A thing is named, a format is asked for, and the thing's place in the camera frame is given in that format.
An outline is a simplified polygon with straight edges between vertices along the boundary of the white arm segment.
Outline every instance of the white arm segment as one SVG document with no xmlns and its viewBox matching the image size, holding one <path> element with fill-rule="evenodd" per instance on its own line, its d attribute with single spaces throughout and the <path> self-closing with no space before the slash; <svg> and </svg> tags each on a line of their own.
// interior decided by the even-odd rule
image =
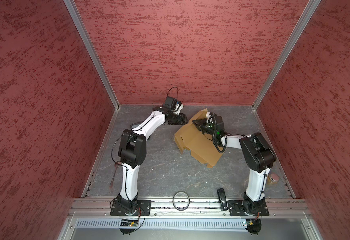
<svg viewBox="0 0 350 240">
<path fill-rule="evenodd" d="M 166 116 L 159 111 L 152 111 L 151 115 L 144 120 L 139 126 L 133 129 L 136 134 L 143 134 L 146 139 L 166 121 Z"/>
<path fill-rule="evenodd" d="M 244 138 L 244 136 L 236 135 L 236 136 L 231 136 L 231 135 L 225 135 L 223 136 L 220 141 L 222 141 L 222 144 L 224 145 L 226 139 L 227 139 L 227 147 L 233 147 L 233 148 L 238 148 L 242 149 L 240 146 L 239 139 Z"/>
<path fill-rule="evenodd" d="M 136 166 L 135 168 L 132 168 L 130 165 L 125 163 L 122 163 L 122 165 L 126 166 L 127 168 L 123 167 L 123 180 L 122 180 L 122 189 L 120 190 L 120 195 L 124 199 L 132 200 L 138 194 L 137 181 L 138 181 L 138 173 L 139 173 L 140 166 Z"/>
<path fill-rule="evenodd" d="M 266 178 L 270 168 L 266 168 L 261 173 L 249 170 L 248 185 L 246 189 L 246 195 L 253 201 L 257 202 L 264 198 L 264 187 L 266 186 Z"/>
<path fill-rule="evenodd" d="M 183 109 L 183 104 L 180 106 L 178 111 L 175 114 L 179 115 L 180 111 Z M 143 134 L 146 139 L 150 137 L 150 135 L 157 129 L 160 125 L 162 125 L 166 121 L 166 116 L 159 111 L 153 111 L 150 116 L 144 120 L 139 126 L 132 129 L 136 134 Z M 132 200 L 138 194 L 137 182 L 138 182 L 138 174 L 140 166 L 136 166 L 132 168 L 130 165 L 123 163 L 123 181 L 122 181 L 122 189 L 120 190 L 120 195 L 122 198 L 127 200 Z"/>
<path fill-rule="evenodd" d="M 227 147 L 242 149 L 240 146 L 239 139 L 243 137 L 244 136 L 226 135 L 221 138 L 221 141 L 222 141 L 222 144 L 224 145 L 225 139 L 227 139 Z M 258 173 L 257 171 L 254 171 L 252 169 L 249 170 L 249 178 L 248 178 L 248 185 L 246 189 L 246 195 L 253 202 L 257 202 L 260 199 L 264 198 L 264 188 L 266 186 L 266 177 L 269 171 L 270 171 L 269 168 L 266 168 L 261 173 Z"/>
</svg>

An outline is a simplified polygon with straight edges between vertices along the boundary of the red textured wall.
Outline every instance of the red textured wall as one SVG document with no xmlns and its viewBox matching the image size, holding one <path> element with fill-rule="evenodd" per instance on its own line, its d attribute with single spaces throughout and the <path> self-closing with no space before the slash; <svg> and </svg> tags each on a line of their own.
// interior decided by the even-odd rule
<svg viewBox="0 0 350 240">
<path fill-rule="evenodd" d="M 307 0 L 76 0 L 122 104 L 251 105 Z"/>
<path fill-rule="evenodd" d="M 56 240 L 112 112 L 62 0 L 0 1 L 0 239 Z"/>
<path fill-rule="evenodd" d="M 350 1 L 322 0 L 258 112 L 325 239 L 350 239 Z"/>
</svg>

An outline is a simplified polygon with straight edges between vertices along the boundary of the jar lid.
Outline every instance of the jar lid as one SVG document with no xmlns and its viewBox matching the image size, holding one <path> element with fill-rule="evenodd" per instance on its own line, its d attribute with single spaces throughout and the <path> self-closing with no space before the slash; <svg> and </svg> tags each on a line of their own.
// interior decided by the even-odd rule
<svg viewBox="0 0 350 240">
<path fill-rule="evenodd" d="M 274 173 L 271 173 L 270 174 L 270 180 L 273 181 L 273 182 L 278 182 L 279 181 L 279 176 L 274 174 Z"/>
</svg>

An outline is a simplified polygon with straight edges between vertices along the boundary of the vent grille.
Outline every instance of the vent grille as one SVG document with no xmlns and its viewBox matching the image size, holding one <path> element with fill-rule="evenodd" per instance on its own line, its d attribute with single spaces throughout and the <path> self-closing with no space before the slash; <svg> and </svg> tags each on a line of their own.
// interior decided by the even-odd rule
<svg viewBox="0 0 350 240">
<path fill-rule="evenodd" d="M 120 220 L 121 219 L 80 218 L 77 221 L 76 228 L 130 228 L 120 227 Z M 245 231 L 246 227 L 245 219 L 146 218 L 141 228 Z"/>
</svg>

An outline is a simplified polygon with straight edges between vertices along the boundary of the black ring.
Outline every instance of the black ring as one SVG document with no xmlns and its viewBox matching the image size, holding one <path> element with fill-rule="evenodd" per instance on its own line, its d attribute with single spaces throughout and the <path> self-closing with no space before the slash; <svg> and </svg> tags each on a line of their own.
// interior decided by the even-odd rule
<svg viewBox="0 0 350 240">
<path fill-rule="evenodd" d="M 175 203 L 174 203 L 175 197 L 176 197 L 179 193 L 184 193 L 184 194 L 187 196 L 187 198 L 188 198 L 187 206 L 184 207 L 184 208 L 181 208 L 181 209 L 178 208 L 177 206 L 175 206 Z M 184 191 L 179 191 L 179 192 L 177 192 L 177 193 L 173 196 L 173 198 L 172 198 L 172 205 L 174 206 L 174 208 L 175 208 L 176 210 L 178 210 L 178 211 L 184 211 L 184 210 L 186 210 L 186 209 L 188 208 L 188 206 L 190 205 L 190 196 L 189 196 L 186 192 L 184 192 Z"/>
</svg>

